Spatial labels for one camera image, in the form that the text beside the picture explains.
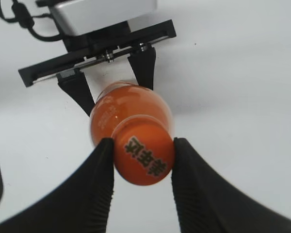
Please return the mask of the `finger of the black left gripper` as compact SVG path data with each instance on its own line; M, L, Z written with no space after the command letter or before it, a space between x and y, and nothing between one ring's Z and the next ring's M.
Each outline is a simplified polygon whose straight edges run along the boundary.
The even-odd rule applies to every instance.
M153 90L156 61L155 48L148 47L145 51L138 50L131 53L128 61L139 86Z
M58 86L68 94L88 116L90 116L95 102L85 74L79 69L74 69L59 73L56 77Z

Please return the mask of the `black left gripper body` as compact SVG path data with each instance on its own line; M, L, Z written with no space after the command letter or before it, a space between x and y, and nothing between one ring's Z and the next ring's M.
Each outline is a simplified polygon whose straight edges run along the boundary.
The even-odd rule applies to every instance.
M129 57L131 53L138 50L145 51L161 40L176 36L172 20L133 32L125 21L81 36L64 39L66 54L21 68L18 72L25 86L30 87L41 78L103 62L110 63L116 58L124 55Z

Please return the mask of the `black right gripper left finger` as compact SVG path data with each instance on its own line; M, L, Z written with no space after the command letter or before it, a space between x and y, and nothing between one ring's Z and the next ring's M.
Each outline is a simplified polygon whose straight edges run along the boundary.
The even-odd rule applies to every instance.
M113 195L113 140L37 203L0 223L0 233L104 233Z

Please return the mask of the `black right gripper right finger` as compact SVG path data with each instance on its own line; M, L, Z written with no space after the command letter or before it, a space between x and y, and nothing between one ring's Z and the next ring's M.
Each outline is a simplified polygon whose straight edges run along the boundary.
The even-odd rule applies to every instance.
M291 233L291 219L220 176L185 138L175 138L172 188L182 233Z

